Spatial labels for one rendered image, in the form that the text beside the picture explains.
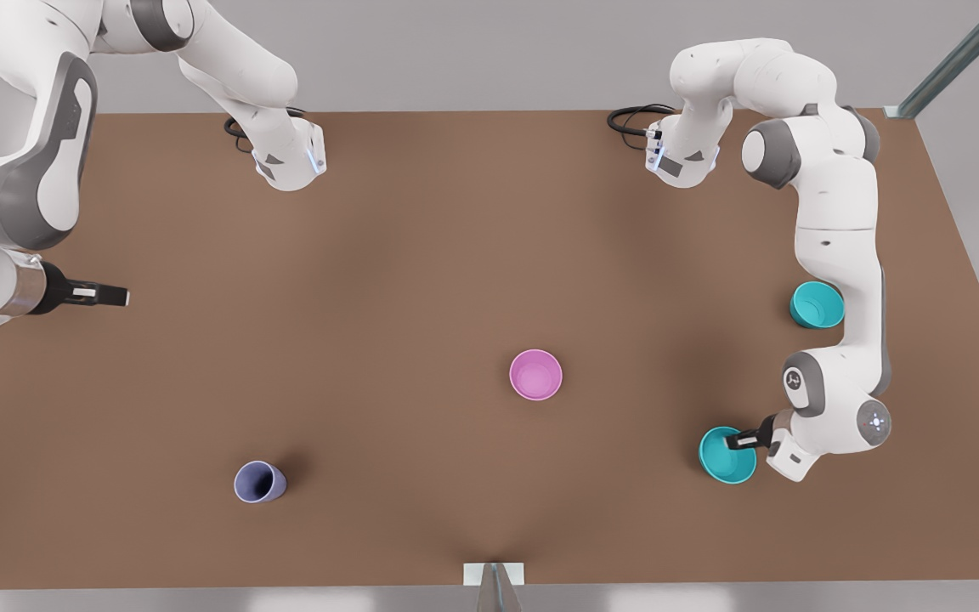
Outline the teal bowl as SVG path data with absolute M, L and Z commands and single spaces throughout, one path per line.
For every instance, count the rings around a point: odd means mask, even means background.
M 789 314 L 801 328 L 835 328 L 846 317 L 846 302 L 830 284 L 808 281 L 793 291 L 789 300 Z
M 699 443 L 699 462 L 705 472 L 719 483 L 739 485 L 746 483 L 757 469 L 757 455 L 753 448 L 732 450 L 726 438 L 738 434 L 730 427 L 710 428 Z

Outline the pink bowl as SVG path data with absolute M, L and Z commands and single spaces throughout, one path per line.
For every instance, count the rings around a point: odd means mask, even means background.
M 527 400 L 548 400 L 563 383 L 563 368 L 557 358 L 535 348 L 514 356 L 508 375 L 513 390 Z

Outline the lavender cup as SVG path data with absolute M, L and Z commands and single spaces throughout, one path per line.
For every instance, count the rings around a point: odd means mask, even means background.
M 287 481 L 284 474 L 271 462 L 251 461 L 238 469 L 233 487 L 238 500 L 258 504 L 283 496 Z

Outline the silver frame post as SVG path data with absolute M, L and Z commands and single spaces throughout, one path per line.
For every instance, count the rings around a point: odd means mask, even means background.
M 979 22 L 941 59 L 939 65 L 924 77 L 908 96 L 897 105 L 887 105 L 887 119 L 913 120 L 927 109 L 949 85 L 979 57 Z
M 475 612 L 522 612 L 514 587 L 524 584 L 523 563 L 463 564 L 463 585 L 478 587 Z

